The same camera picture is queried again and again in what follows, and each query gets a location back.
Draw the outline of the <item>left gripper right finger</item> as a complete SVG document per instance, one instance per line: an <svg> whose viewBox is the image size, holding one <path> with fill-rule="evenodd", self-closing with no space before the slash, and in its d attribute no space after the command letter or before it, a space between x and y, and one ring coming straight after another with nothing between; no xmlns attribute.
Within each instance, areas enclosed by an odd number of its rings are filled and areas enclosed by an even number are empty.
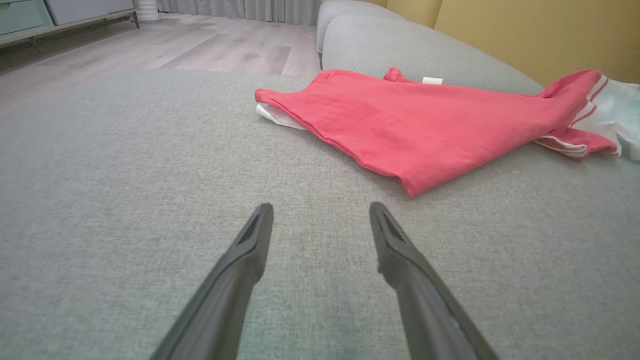
<svg viewBox="0 0 640 360"><path fill-rule="evenodd" d="M378 272L397 294L411 358L496 360L498 354L390 210L373 202L369 216Z"/></svg>

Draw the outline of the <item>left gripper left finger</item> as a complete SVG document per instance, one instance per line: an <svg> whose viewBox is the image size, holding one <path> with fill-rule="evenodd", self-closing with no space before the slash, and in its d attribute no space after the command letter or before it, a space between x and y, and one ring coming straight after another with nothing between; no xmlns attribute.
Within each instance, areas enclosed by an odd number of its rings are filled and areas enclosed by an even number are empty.
<svg viewBox="0 0 640 360"><path fill-rule="evenodd" d="M265 273L274 208L261 203L199 285L151 358L235 360L254 286Z"/></svg>

